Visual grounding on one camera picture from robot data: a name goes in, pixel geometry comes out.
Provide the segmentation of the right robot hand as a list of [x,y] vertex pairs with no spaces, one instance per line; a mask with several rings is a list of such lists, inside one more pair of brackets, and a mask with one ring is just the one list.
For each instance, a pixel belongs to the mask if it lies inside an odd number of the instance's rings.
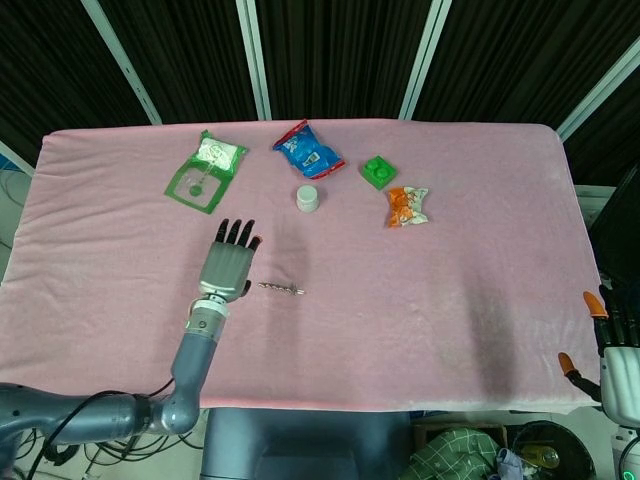
[[599,403],[613,422],[639,427],[639,290],[599,286],[599,293],[583,293],[593,321],[600,380],[582,376],[570,356],[558,354],[564,377]]

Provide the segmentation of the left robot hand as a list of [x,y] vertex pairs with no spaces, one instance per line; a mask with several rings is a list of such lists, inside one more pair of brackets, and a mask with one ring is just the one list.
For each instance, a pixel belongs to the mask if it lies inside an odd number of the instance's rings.
[[262,238],[253,231],[255,220],[224,219],[211,243],[199,278],[199,292],[226,303],[246,295],[249,271]]

